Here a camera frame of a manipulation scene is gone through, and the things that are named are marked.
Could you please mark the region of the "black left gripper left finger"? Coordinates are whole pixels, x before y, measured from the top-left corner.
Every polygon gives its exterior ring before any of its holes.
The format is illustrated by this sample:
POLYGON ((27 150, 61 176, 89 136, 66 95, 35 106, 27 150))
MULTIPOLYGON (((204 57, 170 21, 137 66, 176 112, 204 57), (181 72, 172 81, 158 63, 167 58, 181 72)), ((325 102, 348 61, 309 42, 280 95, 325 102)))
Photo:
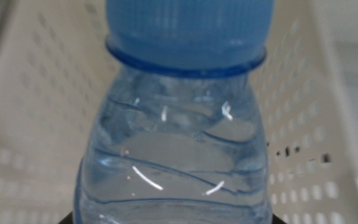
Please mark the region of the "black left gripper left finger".
POLYGON ((58 224, 74 224, 74 222, 73 222, 73 213, 70 212, 61 221, 59 221, 58 224))

